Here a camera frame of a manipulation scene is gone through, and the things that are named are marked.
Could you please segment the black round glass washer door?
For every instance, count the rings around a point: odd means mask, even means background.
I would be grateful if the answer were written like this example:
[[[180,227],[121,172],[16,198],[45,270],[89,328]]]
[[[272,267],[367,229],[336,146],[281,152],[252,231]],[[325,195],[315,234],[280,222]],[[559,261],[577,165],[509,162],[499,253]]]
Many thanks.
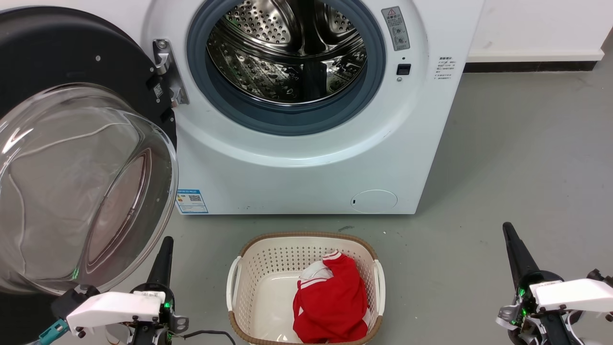
[[[60,6],[0,10],[0,293],[112,289],[177,195],[166,81],[127,33]]]

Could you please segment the metal door hinge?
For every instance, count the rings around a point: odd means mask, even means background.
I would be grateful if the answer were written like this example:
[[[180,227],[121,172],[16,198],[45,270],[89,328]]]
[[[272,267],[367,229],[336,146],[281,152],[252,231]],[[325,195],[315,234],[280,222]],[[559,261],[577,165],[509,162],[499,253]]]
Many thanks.
[[[179,105],[189,105],[190,98],[182,80],[170,41],[155,39],[152,43],[152,48],[156,72],[166,81],[171,106],[175,108]]]

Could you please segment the white front-load washing machine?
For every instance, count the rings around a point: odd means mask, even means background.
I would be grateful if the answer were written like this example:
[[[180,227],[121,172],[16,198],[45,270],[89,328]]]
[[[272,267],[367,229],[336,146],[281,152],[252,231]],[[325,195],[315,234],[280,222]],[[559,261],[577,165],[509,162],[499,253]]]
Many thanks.
[[[175,108],[179,189],[199,189],[210,215],[358,214],[354,195],[388,190],[390,214],[418,209],[485,0],[366,0],[387,50],[381,87],[344,124],[305,136],[260,133],[222,115],[201,94],[187,63],[187,32],[204,0],[62,0],[118,26],[154,60],[170,41],[189,105]],[[396,52],[381,9],[399,6],[411,48]],[[433,78],[439,57],[457,61]],[[398,64],[411,64],[397,76]]]

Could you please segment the blue energy label sticker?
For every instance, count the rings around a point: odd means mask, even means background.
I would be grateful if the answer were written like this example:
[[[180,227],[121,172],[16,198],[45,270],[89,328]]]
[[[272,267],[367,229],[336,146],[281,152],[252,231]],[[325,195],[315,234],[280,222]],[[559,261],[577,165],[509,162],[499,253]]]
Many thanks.
[[[208,214],[208,208],[199,189],[178,189],[176,206],[180,214]]]

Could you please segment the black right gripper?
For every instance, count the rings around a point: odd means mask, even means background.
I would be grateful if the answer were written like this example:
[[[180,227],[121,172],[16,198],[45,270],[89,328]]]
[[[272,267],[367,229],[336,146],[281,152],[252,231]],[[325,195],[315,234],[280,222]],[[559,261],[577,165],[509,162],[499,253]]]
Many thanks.
[[[503,223],[503,237],[515,296],[512,304],[500,308],[496,321],[508,330],[513,345],[588,345],[587,339],[577,336],[573,330],[582,311],[565,306],[546,311],[537,306],[530,291],[531,284],[563,279],[552,272],[540,271],[512,223]]]

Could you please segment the small printed text label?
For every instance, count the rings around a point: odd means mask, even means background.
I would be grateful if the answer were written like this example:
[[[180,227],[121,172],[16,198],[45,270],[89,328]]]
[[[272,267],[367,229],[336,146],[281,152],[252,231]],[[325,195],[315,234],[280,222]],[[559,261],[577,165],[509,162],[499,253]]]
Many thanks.
[[[439,57],[433,78],[435,80],[451,80],[453,78],[457,66],[457,61],[453,57]]]

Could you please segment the white plastic laundry basket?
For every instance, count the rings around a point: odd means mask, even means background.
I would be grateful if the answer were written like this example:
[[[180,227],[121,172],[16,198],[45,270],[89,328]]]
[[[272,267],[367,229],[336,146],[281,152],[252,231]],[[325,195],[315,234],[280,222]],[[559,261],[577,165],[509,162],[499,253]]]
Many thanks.
[[[333,251],[355,261],[369,304],[366,336],[339,345],[368,345],[383,321],[385,273],[370,244],[343,233],[267,233],[245,244],[228,271],[226,284],[228,318],[237,336],[249,345],[301,345],[293,331],[299,275]]]

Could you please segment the red and white garment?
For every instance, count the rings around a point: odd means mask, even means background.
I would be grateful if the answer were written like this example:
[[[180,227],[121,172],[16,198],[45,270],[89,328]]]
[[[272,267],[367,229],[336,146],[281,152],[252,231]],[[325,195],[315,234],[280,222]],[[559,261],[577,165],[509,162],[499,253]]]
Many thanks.
[[[370,306],[355,261],[335,250],[306,267],[298,277],[293,316],[293,331],[303,343],[344,343],[364,338]]]

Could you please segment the grey warning sticker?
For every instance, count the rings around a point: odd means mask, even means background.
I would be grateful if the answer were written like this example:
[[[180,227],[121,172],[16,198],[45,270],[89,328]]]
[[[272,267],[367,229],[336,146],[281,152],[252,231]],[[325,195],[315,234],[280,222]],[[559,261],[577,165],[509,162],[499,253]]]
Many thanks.
[[[399,6],[381,9],[385,18],[386,26],[389,29],[392,46],[396,52],[411,48],[407,25]]]

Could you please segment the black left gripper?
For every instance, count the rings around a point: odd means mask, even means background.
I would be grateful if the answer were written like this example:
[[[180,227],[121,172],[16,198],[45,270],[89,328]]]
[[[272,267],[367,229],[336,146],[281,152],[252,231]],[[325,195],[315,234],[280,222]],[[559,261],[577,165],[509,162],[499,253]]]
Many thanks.
[[[165,237],[149,273],[146,284],[131,290],[139,297],[153,299],[152,316],[132,316],[127,323],[127,345],[171,345],[174,336],[181,336],[189,328],[189,318],[175,310],[175,297],[170,286],[174,239]]]

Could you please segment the round white filter cover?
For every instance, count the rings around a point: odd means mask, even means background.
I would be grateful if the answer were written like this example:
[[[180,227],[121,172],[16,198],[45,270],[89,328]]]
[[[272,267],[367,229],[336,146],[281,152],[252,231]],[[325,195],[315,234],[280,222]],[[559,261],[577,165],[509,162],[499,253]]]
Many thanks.
[[[396,194],[388,190],[366,190],[356,194],[351,199],[354,210],[364,214],[381,214],[388,212],[398,203]]]

